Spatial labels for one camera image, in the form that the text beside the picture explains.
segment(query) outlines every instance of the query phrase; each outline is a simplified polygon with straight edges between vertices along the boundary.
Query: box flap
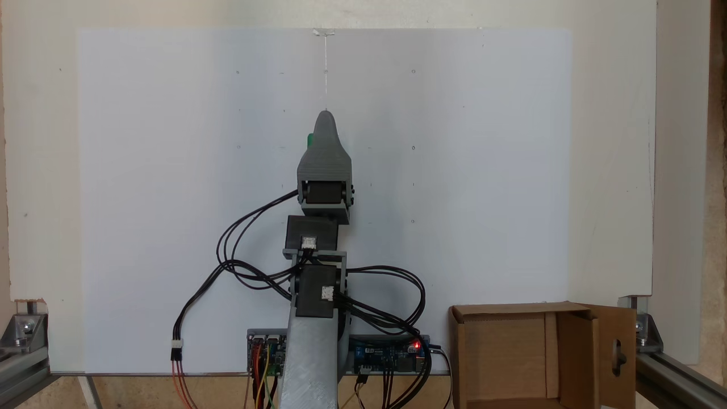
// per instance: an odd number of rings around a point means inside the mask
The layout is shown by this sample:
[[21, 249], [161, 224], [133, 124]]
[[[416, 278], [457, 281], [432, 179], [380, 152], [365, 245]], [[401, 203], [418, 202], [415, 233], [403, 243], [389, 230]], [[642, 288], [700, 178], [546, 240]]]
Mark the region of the box flap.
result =
[[565, 409], [557, 399], [469, 401], [467, 409]]
[[568, 312], [558, 314], [558, 366], [561, 405], [570, 409], [599, 409], [598, 319]]
[[478, 316], [487, 314], [528, 314], [537, 312], [559, 311], [587, 311], [588, 308], [569, 301], [560, 303], [530, 303], [530, 304], [487, 304], [453, 306], [451, 308], [454, 318], [458, 322], [476, 321]]
[[634, 409], [636, 390], [636, 310], [586, 305], [598, 318], [601, 404]]

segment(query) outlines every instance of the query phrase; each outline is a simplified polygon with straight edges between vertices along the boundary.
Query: bolt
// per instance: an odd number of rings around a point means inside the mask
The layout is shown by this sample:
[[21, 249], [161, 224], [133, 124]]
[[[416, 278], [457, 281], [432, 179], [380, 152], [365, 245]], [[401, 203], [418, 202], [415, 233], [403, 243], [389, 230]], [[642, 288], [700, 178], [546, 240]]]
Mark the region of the bolt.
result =
[[33, 329], [36, 327], [36, 322], [32, 319], [29, 319], [28, 321], [25, 321], [23, 324], [23, 332], [26, 334], [32, 333]]

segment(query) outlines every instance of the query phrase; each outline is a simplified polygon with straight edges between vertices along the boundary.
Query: white backdrop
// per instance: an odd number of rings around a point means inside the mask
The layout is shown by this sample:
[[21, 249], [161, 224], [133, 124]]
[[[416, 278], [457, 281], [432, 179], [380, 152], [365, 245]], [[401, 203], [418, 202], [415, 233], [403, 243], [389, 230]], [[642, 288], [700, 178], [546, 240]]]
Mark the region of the white backdrop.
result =
[[[351, 266], [422, 278], [423, 333], [446, 344], [452, 304], [566, 299], [570, 100], [561, 30], [82, 31], [86, 372], [168, 371], [172, 324], [218, 236], [295, 187], [325, 107], [353, 160], [341, 249]], [[291, 213], [294, 201], [259, 219], [240, 257], [284, 268]], [[404, 283], [350, 285], [397, 314], [415, 305]], [[246, 329], [285, 327], [288, 308], [220, 277], [185, 320], [185, 370], [245, 370]]]

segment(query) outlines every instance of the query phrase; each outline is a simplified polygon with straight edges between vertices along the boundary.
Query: open cardboard box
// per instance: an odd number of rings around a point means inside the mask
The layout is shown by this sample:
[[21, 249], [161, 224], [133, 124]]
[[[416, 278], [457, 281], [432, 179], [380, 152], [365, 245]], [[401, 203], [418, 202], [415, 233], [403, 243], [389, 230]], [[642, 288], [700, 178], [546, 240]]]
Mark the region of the open cardboard box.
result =
[[562, 302], [449, 313], [456, 409], [635, 407], [635, 310]]

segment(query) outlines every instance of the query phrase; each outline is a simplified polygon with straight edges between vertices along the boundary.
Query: circuit board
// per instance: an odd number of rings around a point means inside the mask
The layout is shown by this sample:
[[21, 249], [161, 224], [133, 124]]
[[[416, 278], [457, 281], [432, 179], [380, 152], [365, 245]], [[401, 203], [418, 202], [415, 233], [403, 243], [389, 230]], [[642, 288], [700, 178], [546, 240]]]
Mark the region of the circuit board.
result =
[[[424, 336], [429, 344], [429, 337]], [[353, 352], [353, 370], [357, 375], [380, 373], [418, 373], [424, 365], [424, 349], [410, 337], [354, 335], [349, 350]]]
[[270, 352], [268, 376], [280, 376], [285, 368], [285, 351], [287, 338], [285, 330], [248, 330], [247, 331], [247, 367], [252, 370], [255, 360], [264, 362]]
[[[252, 370], [255, 359], [264, 362], [270, 351], [268, 376], [280, 376], [285, 368], [286, 330], [257, 329], [247, 331], [247, 367]], [[429, 345], [428, 335], [422, 337]], [[354, 375], [367, 375], [393, 370], [397, 374], [418, 373], [424, 365], [424, 349], [419, 341], [408, 336], [352, 335], [348, 351]]]

